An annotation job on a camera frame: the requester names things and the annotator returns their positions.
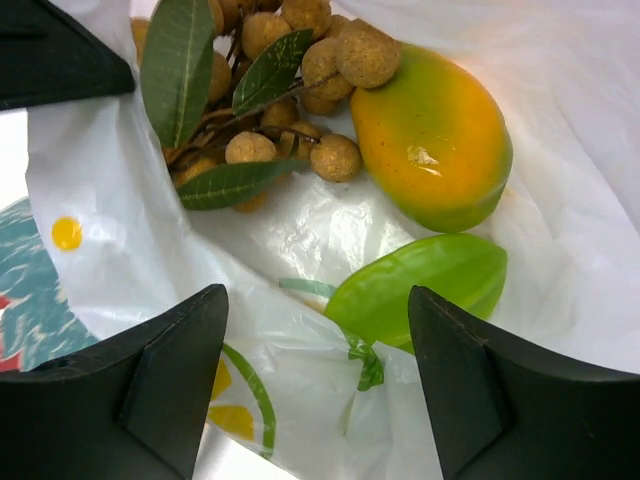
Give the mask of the yellow fake mango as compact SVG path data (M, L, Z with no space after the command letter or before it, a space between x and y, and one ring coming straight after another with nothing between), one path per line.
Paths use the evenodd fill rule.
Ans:
M470 72L405 44L393 78L355 89L349 107L369 176L405 216L454 233L496 210L513 145L496 100Z

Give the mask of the fake longan bunch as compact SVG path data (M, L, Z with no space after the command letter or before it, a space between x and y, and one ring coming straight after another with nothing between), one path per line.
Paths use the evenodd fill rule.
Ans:
M185 208L259 209L299 168L330 183L359 174L358 145L299 112L328 115L388 83L397 40L326 1L161 1L130 24L146 113Z

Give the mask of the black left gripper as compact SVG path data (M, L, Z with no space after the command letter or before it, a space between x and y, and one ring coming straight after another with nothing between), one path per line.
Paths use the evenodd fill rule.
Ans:
M128 63L49 1L1 3L1 108L131 93Z

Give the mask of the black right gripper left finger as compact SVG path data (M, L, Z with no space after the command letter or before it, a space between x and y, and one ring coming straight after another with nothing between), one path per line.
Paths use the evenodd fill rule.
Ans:
M229 311L210 285L165 313L1 375L4 479L190 479Z

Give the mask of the green fake starfruit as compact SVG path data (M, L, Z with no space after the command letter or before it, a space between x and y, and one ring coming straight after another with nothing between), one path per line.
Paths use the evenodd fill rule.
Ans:
M426 287L487 320L506 282L508 254L472 234L441 234L413 241L349 276L331 296L325 315L369 344L414 351L408 301Z

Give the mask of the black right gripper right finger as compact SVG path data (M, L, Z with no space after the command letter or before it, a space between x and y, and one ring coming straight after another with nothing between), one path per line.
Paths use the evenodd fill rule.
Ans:
M444 478L638 478L638 375L540 347L423 286L408 317Z

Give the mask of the red and teal plate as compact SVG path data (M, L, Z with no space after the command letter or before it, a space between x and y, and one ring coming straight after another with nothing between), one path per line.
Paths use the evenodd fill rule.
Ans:
M69 309L31 205L1 211L1 370L28 371L97 342Z

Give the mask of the white plastic bag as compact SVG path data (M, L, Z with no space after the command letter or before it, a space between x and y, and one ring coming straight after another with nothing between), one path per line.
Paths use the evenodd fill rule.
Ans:
M639 5L635 1L341 1L434 48L498 102L508 185L476 228L508 254L492 322L558 353L639 369ZM276 415L272 461L303 479L437 479L414 357L374 349L384 382L312 309L365 264L423 237L366 177L310 173L261 211L182 209L139 94L28 114L33 215L72 311L105 339L225 285L227 369L249 365Z

